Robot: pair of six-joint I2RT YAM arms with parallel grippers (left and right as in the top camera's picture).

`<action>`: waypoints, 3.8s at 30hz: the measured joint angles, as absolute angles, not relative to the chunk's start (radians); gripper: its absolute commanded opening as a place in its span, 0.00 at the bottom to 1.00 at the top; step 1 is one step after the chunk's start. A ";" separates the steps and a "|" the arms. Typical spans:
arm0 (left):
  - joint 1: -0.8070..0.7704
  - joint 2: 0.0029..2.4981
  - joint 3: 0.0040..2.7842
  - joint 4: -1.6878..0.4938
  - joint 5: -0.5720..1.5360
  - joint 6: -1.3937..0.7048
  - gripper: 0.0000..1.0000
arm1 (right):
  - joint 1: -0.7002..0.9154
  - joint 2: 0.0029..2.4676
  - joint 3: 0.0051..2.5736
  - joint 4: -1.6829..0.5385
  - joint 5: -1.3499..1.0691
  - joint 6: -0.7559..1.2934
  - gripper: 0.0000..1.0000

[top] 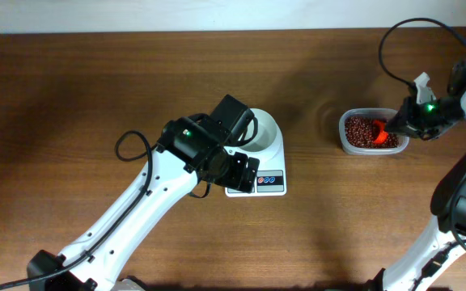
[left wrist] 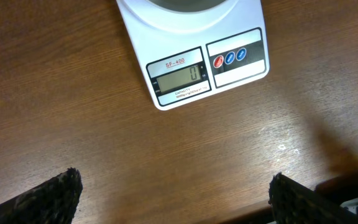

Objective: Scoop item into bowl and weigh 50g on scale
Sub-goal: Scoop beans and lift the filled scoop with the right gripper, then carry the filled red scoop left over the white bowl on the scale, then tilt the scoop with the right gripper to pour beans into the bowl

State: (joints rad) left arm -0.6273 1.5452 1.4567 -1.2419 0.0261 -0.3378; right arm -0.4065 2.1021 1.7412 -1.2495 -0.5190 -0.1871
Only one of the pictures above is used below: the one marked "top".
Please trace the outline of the orange measuring scoop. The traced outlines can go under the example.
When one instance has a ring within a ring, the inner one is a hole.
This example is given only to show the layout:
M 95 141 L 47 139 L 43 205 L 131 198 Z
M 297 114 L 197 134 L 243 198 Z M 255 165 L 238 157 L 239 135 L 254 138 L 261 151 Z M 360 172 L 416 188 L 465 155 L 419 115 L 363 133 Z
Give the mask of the orange measuring scoop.
M 375 128 L 378 129 L 378 134 L 376 135 L 373 143 L 376 145 L 381 145 L 388 139 L 388 132 L 385 131 L 386 123 L 381 120 L 373 120 L 372 124 Z

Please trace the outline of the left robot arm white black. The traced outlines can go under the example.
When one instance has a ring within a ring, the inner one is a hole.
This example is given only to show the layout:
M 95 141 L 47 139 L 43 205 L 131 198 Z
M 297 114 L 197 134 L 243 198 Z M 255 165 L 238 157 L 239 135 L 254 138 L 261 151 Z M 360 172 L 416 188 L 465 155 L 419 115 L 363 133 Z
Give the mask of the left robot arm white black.
M 104 215 L 59 255 L 40 251 L 28 264 L 31 290 L 120 290 L 118 278 L 135 249 L 167 211 L 201 182 L 252 190 L 259 161 L 229 154 L 254 112 L 230 95 L 209 114 L 169 121 L 146 165 Z

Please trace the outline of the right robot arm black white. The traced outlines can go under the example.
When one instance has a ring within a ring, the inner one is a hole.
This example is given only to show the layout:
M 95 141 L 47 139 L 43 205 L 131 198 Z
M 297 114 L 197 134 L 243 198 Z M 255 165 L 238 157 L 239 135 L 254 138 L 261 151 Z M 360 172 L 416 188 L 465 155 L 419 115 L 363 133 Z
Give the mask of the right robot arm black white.
M 466 121 L 466 59 L 453 66 L 446 97 L 436 99 L 428 81 L 427 74 L 415 79 L 411 95 L 386 124 L 387 132 L 430 141 Z M 427 290 L 466 254 L 466 153 L 438 183 L 430 212 L 416 242 L 391 267 L 368 280 L 365 290 Z

